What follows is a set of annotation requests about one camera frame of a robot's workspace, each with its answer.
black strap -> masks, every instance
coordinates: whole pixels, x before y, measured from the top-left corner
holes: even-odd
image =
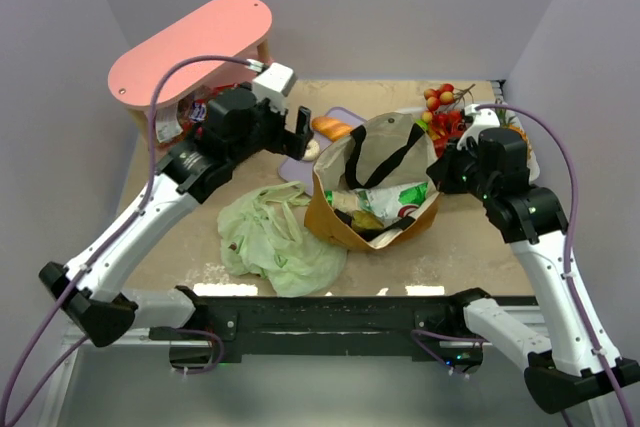
[[[373,171],[369,180],[367,180],[363,185],[358,182],[358,179],[356,178],[356,167],[358,166],[358,160],[360,159],[360,154],[362,152],[362,143],[367,137],[367,130],[364,125],[353,129],[351,131],[351,137],[353,137],[353,140],[355,141],[355,146],[353,147],[349,160],[347,160],[347,163],[345,164],[344,172],[344,178],[347,181],[349,188],[371,189],[373,187],[377,187],[380,182],[386,179],[387,176],[402,163],[407,152],[409,152],[411,147],[413,147],[423,135],[425,135],[425,133],[424,130],[422,130],[422,127],[418,124],[413,124],[407,143],[391,154],[387,160],[383,161],[376,170]]]

plastic bag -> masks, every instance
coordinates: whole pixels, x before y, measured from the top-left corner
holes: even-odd
[[[298,224],[291,207],[308,203],[304,184],[289,182],[254,190],[222,209],[218,232],[228,272],[266,277],[281,297],[329,287],[342,272],[347,251]]]

table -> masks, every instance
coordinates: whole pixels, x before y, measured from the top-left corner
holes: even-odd
[[[452,81],[458,88],[472,82]],[[489,82],[474,81],[476,101],[493,100]],[[422,106],[422,92],[437,88],[429,81],[299,81],[290,107],[304,105],[314,115],[343,106],[371,118],[402,107]],[[295,113],[289,113],[289,123]],[[139,139],[120,202],[124,209],[147,177],[147,147]],[[217,216],[221,208],[255,188],[281,183],[277,167],[283,157],[261,152],[234,172],[195,212],[176,225],[140,263],[127,287],[169,290],[187,285],[200,295],[275,295],[257,276],[231,277],[220,261]],[[481,287],[494,295],[531,295],[524,270],[500,233],[469,195],[444,196],[427,232],[379,253],[350,252],[343,273],[328,291],[315,295],[442,295]]]

purple cutting board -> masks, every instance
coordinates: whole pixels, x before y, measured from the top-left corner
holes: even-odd
[[[357,127],[364,122],[362,117],[354,114],[344,107],[333,107],[324,115],[338,119],[352,127]],[[331,141],[318,132],[314,133],[313,138],[316,139],[318,144],[320,144],[320,152],[331,145]],[[304,191],[309,195],[313,195],[312,169],[313,162],[304,162],[302,160],[287,158],[280,167],[278,167],[278,174],[287,182],[292,182],[294,180],[304,182]]]

